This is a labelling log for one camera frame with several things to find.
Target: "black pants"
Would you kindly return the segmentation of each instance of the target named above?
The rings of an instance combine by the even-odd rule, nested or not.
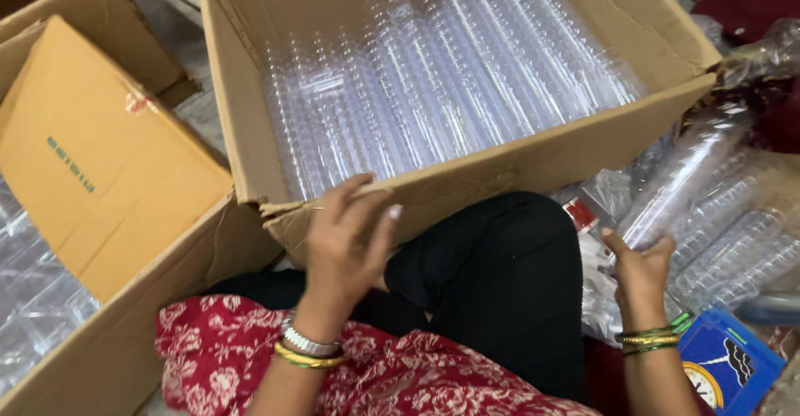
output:
[[[585,400],[578,237],[555,202],[511,193],[468,207],[406,243],[351,319],[402,336],[423,329],[470,347],[538,390]],[[268,309],[297,305],[305,273],[247,274],[208,294]],[[424,312],[433,314],[430,322]]]

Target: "hand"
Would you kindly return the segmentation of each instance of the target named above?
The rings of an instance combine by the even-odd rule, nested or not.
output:
[[[611,229],[603,229],[601,236],[617,257],[615,298],[622,310],[623,325],[632,326],[627,330],[666,326],[664,290],[675,241],[663,237],[652,248],[638,253]]]
[[[325,193],[311,218],[308,233],[309,261],[305,295],[298,304],[295,329],[318,342],[338,335],[341,325],[372,285],[383,276],[392,246],[392,233],[403,207],[385,204],[392,191],[383,189],[354,197],[373,180],[359,174]],[[363,237],[365,228],[378,217],[375,231]],[[365,239],[367,244],[360,243]],[[302,329],[311,314],[325,329]],[[313,331],[322,331],[317,339]]]

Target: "finger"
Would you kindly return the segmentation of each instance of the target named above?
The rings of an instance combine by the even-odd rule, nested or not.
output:
[[[392,248],[392,235],[403,214],[402,209],[402,206],[394,205],[381,215],[381,220],[372,235],[370,247],[366,250],[364,260],[367,268],[374,271],[383,271],[386,268],[386,258],[389,256],[389,249]]]
[[[614,252],[614,255],[617,256],[617,259],[622,255],[624,252],[629,252],[630,248],[628,245],[625,244],[623,238],[620,237],[614,230],[612,229],[602,229],[600,230],[600,237],[602,238],[605,245],[611,249],[611,252]]]
[[[373,179],[375,179],[375,175],[372,173],[358,174],[345,180],[339,186],[327,190],[319,199],[320,207],[323,209],[319,210],[318,220],[330,223],[338,221],[347,207],[350,196],[362,186],[372,182]]]
[[[339,219],[339,226],[350,236],[358,236],[392,194],[391,189],[380,189],[355,197]]]
[[[670,256],[673,252],[675,252],[675,240],[671,237],[662,237],[653,247],[642,252],[642,256],[649,257],[653,254],[665,254]]]

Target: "fingernail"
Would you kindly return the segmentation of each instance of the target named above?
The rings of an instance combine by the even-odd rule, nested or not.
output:
[[[400,215],[403,214],[402,209],[403,207],[400,204],[395,204],[394,206],[389,207],[389,217],[395,221],[400,219]]]

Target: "cardboard box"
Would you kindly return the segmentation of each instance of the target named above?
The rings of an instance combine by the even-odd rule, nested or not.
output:
[[[100,302],[233,186],[139,88],[56,16],[0,105],[0,171]]]
[[[133,0],[0,0],[0,95],[22,68],[36,33],[41,33],[41,22],[54,14],[84,33],[168,106],[195,93],[197,86],[158,41]]]
[[[0,416],[129,416],[155,391],[159,309],[282,252],[258,213],[231,194],[0,398]]]
[[[289,202],[259,82],[260,46],[361,27],[367,0],[201,0],[222,129],[240,202],[262,204],[266,227],[303,260],[310,204]],[[720,61],[675,0],[570,0],[651,94],[638,102],[375,184],[405,206],[398,241],[455,211],[515,189],[549,191],[624,166],[715,82]]]
[[[0,105],[6,181],[104,302],[0,399],[2,416],[134,413],[163,371],[157,311],[283,250],[236,203],[230,173],[140,88],[53,17]]]

